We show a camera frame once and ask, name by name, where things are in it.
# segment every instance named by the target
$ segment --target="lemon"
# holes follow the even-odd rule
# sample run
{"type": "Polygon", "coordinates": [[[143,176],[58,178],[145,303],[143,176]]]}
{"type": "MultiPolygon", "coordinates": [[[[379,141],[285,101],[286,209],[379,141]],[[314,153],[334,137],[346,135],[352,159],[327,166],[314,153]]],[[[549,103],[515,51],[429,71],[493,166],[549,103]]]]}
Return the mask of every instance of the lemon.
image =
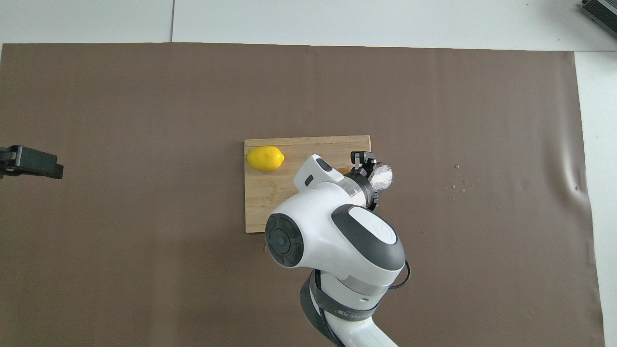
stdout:
{"type": "Polygon", "coordinates": [[[260,146],[254,148],[246,155],[249,165],[259,171],[272,171],[278,169],[285,160],[281,150],[274,146],[260,146]]]}

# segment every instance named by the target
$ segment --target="black cable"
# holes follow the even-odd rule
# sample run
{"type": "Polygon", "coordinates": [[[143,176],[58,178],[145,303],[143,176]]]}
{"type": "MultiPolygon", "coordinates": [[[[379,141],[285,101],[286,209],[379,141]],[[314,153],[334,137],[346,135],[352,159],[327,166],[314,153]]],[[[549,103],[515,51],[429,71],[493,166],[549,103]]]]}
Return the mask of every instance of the black cable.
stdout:
{"type": "Polygon", "coordinates": [[[407,267],[407,277],[405,277],[405,280],[397,285],[391,285],[390,288],[388,288],[388,290],[390,289],[399,289],[400,287],[404,286],[405,284],[407,284],[407,281],[409,281],[409,277],[412,275],[412,270],[409,267],[409,263],[407,261],[405,261],[405,267],[407,267]]]}
{"type": "MultiPolygon", "coordinates": [[[[315,269],[315,286],[319,290],[321,290],[321,271],[317,270],[317,269],[315,269]]],[[[330,327],[330,324],[328,323],[328,320],[326,320],[326,314],[324,313],[324,311],[323,311],[323,309],[321,307],[319,307],[319,315],[321,316],[321,320],[323,322],[323,325],[326,326],[326,329],[328,329],[328,332],[334,338],[334,341],[332,341],[332,339],[330,339],[330,340],[336,345],[336,347],[345,347],[345,344],[341,341],[341,339],[338,336],[336,336],[336,334],[334,333],[334,331],[330,327]]]]}

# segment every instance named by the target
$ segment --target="brown paper backdrop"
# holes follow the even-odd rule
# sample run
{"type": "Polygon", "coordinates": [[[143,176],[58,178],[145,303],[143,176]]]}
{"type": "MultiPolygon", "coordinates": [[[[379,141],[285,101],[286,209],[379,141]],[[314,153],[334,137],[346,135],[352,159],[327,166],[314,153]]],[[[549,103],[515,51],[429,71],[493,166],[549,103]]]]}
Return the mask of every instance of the brown paper backdrop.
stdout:
{"type": "Polygon", "coordinates": [[[0,181],[0,345],[328,345],[308,270],[244,233],[242,141],[355,134],[395,170],[394,341],[603,344],[570,52],[5,44],[0,73],[0,145],[65,166],[0,181]]]}

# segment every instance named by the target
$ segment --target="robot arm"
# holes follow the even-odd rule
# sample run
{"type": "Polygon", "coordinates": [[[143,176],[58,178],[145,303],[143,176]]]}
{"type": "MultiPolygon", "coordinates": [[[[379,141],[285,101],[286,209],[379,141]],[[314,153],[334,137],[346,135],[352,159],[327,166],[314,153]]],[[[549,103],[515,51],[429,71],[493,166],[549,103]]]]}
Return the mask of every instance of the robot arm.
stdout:
{"type": "Polygon", "coordinates": [[[310,156],[294,178],[298,194],[272,212],[265,238],[282,266],[314,269],[300,303],[322,334],[338,346],[396,346],[371,318],[406,265],[396,232],[373,212],[392,172],[373,153],[351,156],[346,175],[310,156]]]}

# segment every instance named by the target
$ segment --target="wooden cutting board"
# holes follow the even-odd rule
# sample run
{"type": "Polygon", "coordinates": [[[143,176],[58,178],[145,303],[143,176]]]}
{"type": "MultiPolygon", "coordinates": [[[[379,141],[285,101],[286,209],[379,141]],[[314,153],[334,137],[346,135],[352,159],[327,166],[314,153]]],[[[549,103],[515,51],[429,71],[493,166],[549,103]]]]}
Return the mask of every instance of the wooden cutting board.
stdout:
{"type": "Polygon", "coordinates": [[[272,210],[298,190],[294,176],[311,154],[319,154],[330,166],[347,173],[352,151],[370,151],[371,136],[325,136],[244,140],[244,155],[259,146],[276,146],[285,161],[271,172],[253,169],[244,162],[244,204],[247,233],[263,233],[272,210]]]}

